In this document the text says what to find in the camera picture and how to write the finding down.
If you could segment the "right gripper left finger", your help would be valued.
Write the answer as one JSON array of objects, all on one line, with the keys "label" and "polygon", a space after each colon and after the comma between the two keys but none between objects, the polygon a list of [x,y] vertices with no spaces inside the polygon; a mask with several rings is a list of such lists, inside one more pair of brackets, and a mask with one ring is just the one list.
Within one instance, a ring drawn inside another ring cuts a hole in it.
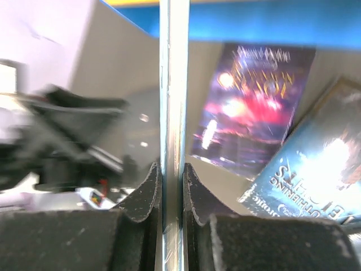
[{"label": "right gripper left finger", "polygon": [[161,171],[108,211],[1,213],[2,270],[154,270]]}]

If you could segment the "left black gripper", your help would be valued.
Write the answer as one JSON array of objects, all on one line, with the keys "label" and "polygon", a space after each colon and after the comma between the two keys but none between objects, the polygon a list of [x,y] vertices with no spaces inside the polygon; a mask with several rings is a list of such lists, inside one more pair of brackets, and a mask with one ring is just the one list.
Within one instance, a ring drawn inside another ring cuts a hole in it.
[{"label": "left black gripper", "polygon": [[44,95],[1,94],[1,189],[39,176],[42,191],[73,191],[117,180],[120,161],[97,148],[100,138],[125,114],[121,98],[82,97],[52,86]]}]

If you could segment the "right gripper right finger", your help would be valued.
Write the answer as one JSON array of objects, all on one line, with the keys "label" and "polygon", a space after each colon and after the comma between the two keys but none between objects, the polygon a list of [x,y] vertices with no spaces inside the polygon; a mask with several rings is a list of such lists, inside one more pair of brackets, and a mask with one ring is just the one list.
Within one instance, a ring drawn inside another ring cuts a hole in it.
[{"label": "right gripper right finger", "polygon": [[319,218],[242,216],[183,173],[189,270],[359,270],[347,232]]}]

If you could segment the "purple Robinson Crusoe book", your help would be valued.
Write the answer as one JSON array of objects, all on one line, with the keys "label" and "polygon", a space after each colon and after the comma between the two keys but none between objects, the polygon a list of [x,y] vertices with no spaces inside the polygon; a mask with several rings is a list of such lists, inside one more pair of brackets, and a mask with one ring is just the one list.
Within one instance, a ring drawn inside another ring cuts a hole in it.
[{"label": "purple Robinson Crusoe book", "polygon": [[283,144],[316,50],[226,43],[191,155],[252,181]]}]

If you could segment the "light blue book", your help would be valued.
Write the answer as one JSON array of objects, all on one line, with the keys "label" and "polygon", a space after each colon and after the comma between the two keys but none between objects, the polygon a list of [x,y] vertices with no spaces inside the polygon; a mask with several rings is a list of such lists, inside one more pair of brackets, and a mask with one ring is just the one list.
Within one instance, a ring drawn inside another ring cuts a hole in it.
[{"label": "light blue book", "polygon": [[160,162],[162,268],[184,270],[185,164],[189,1],[160,1]]}]

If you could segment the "black glossy book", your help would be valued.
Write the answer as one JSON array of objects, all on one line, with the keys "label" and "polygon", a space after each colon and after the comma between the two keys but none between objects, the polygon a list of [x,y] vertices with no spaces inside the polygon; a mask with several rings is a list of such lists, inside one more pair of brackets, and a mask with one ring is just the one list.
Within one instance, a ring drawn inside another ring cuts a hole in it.
[{"label": "black glossy book", "polygon": [[160,158],[159,88],[140,89],[124,99],[129,103],[124,115],[90,150],[110,169],[102,189],[115,202],[143,182],[152,163]]}]

